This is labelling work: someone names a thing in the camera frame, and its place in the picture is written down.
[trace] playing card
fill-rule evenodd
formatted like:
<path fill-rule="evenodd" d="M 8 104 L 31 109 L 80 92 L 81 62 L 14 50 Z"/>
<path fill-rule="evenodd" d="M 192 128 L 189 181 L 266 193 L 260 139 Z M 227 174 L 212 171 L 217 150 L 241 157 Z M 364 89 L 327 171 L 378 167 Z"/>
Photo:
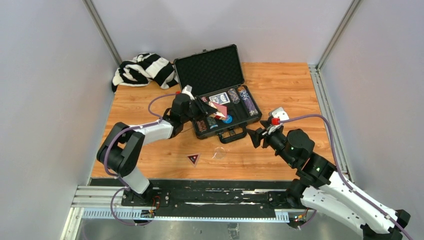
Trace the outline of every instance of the playing card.
<path fill-rule="evenodd" d="M 214 109 L 217 109 L 215 113 L 212 113 L 210 116 L 216 119 L 225 120 L 227 118 L 227 107 L 216 102 L 210 101 L 209 106 Z"/>
<path fill-rule="evenodd" d="M 229 97 L 228 97 L 228 95 L 227 95 L 226 92 L 223 92 L 223 93 L 219 93 L 219 94 L 210 96 L 209 97 L 209 100 L 211 102 L 214 102 L 214 103 L 217 103 L 217 104 L 221 104 L 221 105 L 222 104 L 228 104 L 230 102 L 230 99 L 229 99 Z"/>

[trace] gray wall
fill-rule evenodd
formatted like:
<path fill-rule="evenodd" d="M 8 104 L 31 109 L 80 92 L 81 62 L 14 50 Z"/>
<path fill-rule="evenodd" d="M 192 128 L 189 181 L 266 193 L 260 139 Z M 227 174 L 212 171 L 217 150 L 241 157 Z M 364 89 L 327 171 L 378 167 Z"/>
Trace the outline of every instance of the gray wall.
<path fill-rule="evenodd" d="M 0 238 L 57 240 L 116 65 L 81 0 L 2 1 L 0 23 Z"/>
<path fill-rule="evenodd" d="M 364 0 L 322 70 L 356 183 L 424 230 L 424 1 Z"/>
<path fill-rule="evenodd" d="M 94 0 L 123 60 L 237 44 L 243 62 L 318 62 L 351 0 Z"/>

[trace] blue poker chip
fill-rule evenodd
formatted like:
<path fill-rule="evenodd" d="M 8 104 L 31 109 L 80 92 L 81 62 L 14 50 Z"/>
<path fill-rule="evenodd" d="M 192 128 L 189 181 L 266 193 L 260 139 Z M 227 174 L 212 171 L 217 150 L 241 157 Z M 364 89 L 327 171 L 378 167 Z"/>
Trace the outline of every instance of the blue poker chip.
<path fill-rule="evenodd" d="M 225 120 L 222 120 L 225 124 L 230 124 L 233 121 L 233 117 L 231 115 L 227 115 Z"/>

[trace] case lid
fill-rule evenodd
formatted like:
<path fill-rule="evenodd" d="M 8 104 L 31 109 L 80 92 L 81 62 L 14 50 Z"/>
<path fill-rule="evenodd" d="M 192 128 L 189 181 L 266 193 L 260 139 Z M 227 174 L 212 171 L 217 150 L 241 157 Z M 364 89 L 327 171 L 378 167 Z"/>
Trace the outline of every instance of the case lid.
<path fill-rule="evenodd" d="M 179 85 L 201 96 L 245 82 L 235 44 L 174 60 Z"/>

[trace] triangular sticker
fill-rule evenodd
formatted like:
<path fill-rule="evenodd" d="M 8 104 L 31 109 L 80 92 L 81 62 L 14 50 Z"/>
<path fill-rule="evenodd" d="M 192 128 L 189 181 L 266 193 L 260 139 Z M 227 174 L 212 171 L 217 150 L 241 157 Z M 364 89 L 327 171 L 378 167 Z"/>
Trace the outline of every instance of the triangular sticker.
<path fill-rule="evenodd" d="M 196 164 L 198 164 L 198 161 L 200 159 L 200 153 L 190 154 L 187 156 L 187 158 L 190 160 L 190 163 L 192 163 L 196 167 Z"/>

